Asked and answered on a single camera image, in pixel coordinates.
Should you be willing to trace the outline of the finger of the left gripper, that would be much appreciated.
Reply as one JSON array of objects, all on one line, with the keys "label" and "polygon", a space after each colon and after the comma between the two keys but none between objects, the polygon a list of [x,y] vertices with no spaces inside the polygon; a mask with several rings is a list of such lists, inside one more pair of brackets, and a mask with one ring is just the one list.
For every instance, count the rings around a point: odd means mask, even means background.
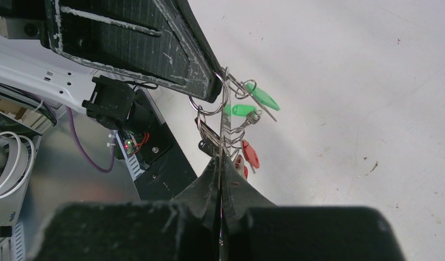
[{"label": "finger of the left gripper", "polygon": [[50,47],[80,65],[212,103],[222,68],[187,1],[46,1]]}]

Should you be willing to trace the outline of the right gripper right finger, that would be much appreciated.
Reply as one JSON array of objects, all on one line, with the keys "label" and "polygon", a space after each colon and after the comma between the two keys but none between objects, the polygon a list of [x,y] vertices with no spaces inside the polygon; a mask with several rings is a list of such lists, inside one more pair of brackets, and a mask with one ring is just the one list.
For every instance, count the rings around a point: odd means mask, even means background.
[{"label": "right gripper right finger", "polygon": [[362,206],[277,206],[220,162],[222,260],[404,260],[385,217]]}]

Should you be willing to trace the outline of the left controller board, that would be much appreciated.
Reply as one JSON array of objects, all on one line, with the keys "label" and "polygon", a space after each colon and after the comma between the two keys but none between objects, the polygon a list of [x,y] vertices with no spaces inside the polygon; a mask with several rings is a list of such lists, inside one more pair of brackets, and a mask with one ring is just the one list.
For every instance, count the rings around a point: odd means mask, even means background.
[{"label": "left controller board", "polygon": [[114,157],[117,160],[130,159],[135,156],[138,160],[144,160],[141,149],[149,141],[150,133],[133,134],[131,132],[115,132],[116,149]]}]

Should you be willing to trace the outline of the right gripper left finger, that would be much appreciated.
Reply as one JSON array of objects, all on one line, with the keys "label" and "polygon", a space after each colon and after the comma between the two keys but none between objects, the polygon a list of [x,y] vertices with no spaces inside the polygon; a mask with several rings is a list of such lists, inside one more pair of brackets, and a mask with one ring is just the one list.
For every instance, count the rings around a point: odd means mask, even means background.
[{"label": "right gripper left finger", "polygon": [[219,260],[211,200],[219,159],[171,200],[68,203],[42,224],[29,260]]}]

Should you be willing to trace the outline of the large keyring with keys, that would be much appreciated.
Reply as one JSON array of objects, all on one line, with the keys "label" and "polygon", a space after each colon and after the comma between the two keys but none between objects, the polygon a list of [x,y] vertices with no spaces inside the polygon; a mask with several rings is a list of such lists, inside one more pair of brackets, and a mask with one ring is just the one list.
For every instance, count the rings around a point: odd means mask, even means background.
[{"label": "large keyring with keys", "polygon": [[226,67],[216,75],[222,84],[220,105],[206,110],[191,97],[190,105],[197,112],[195,123],[200,133],[199,149],[208,156],[223,155],[243,179],[260,167],[256,150],[247,137],[247,128],[258,124],[263,116],[276,120],[279,104],[254,79],[239,80]]}]

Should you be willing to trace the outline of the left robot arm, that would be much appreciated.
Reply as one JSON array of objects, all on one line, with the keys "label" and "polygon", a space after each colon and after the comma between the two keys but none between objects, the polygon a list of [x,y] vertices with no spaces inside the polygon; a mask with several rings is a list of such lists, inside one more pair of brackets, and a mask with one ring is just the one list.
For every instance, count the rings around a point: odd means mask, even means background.
[{"label": "left robot arm", "polygon": [[0,36],[44,48],[100,76],[0,46],[0,83],[61,103],[116,131],[157,123],[133,85],[213,103],[223,70],[187,1],[0,1]]}]

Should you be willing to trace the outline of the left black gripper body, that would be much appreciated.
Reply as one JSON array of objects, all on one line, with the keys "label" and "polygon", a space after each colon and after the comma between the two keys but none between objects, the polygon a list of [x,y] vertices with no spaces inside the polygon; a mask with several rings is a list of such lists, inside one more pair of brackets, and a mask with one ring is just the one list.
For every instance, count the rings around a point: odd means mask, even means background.
[{"label": "left black gripper body", "polygon": [[0,1],[0,36],[39,40],[43,47],[49,47],[45,1]]}]

